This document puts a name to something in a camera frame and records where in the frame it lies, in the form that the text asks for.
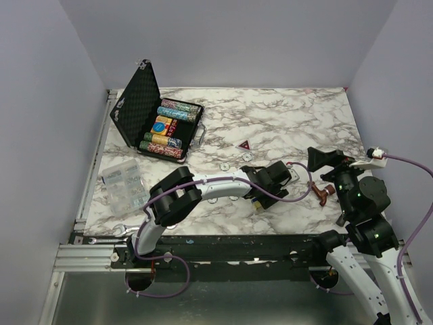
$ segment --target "case lid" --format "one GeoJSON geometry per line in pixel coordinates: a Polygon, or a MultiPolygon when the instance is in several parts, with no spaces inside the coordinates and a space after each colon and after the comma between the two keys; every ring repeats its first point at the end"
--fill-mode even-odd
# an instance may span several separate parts
{"type": "Polygon", "coordinates": [[[150,60],[143,60],[110,113],[128,147],[135,146],[148,116],[157,109],[160,90],[150,60]]]}

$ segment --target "poker chip case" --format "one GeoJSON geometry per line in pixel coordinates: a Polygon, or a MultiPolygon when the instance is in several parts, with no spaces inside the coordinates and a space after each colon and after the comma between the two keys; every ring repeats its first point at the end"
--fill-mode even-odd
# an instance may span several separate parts
{"type": "Polygon", "coordinates": [[[161,105],[163,99],[164,98],[161,98],[160,90],[156,82],[152,63],[149,60],[143,60],[139,63],[139,67],[133,75],[133,78],[129,81],[123,94],[116,102],[116,105],[110,113],[110,117],[128,147],[135,148],[140,154],[145,156],[182,164],[187,158],[188,151],[191,148],[191,143],[193,143],[193,139],[199,126],[203,126],[201,118],[204,107],[196,103],[188,103],[165,98],[166,100],[191,104],[199,107],[194,123],[178,120],[176,130],[173,133],[173,138],[182,141],[181,149],[183,152],[181,158],[178,159],[154,152],[148,152],[139,148],[140,142],[144,138],[144,134],[150,132],[154,125],[158,115],[158,107],[161,105]]]}

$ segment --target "transparent plastic box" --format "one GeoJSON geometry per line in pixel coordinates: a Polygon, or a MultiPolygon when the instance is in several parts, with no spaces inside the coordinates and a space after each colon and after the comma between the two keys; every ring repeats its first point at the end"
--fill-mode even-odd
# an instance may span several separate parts
{"type": "Polygon", "coordinates": [[[108,200],[117,217],[136,211],[149,200],[135,159],[104,169],[102,179],[107,187],[108,200]]]}

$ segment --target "red triangle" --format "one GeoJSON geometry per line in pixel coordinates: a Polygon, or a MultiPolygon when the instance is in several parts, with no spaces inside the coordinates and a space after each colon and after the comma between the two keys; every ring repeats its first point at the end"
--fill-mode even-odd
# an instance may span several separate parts
{"type": "Polygon", "coordinates": [[[251,150],[250,141],[247,139],[243,141],[241,144],[237,145],[236,148],[250,151],[251,150]]]}

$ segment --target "marble table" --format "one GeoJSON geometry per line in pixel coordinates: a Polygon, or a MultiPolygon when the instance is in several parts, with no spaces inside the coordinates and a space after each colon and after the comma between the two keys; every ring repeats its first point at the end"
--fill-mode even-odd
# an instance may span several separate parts
{"type": "MultiPolygon", "coordinates": [[[[186,165],[193,173],[221,173],[219,165],[229,163],[230,171],[243,165],[267,166],[275,161],[307,162],[306,149],[314,146],[328,151],[341,149],[355,158],[364,157],[363,145],[343,88],[331,89],[161,89],[163,97],[195,102],[205,109],[207,126],[204,143],[190,152],[186,165]],[[253,161],[242,160],[237,149],[249,139],[253,161]]],[[[141,167],[147,189],[180,165],[138,154],[126,146],[114,124],[109,126],[99,173],[134,158],[141,167]]],[[[298,197],[306,190],[307,175],[295,167],[300,180],[289,186],[289,196],[298,197]]],[[[313,174],[322,188],[319,175],[313,174]]],[[[107,192],[98,177],[91,199],[86,236],[110,236],[118,223],[135,225],[144,219],[142,211],[122,217],[113,216],[107,192]]],[[[278,202],[270,209],[255,213],[249,200],[220,198],[216,204],[201,202],[193,212],[165,235],[237,235],[237,234],[318,234],[335,229],[340,215],[336,196],[320,207],[311,192],[297,203],[278,202]]]]}

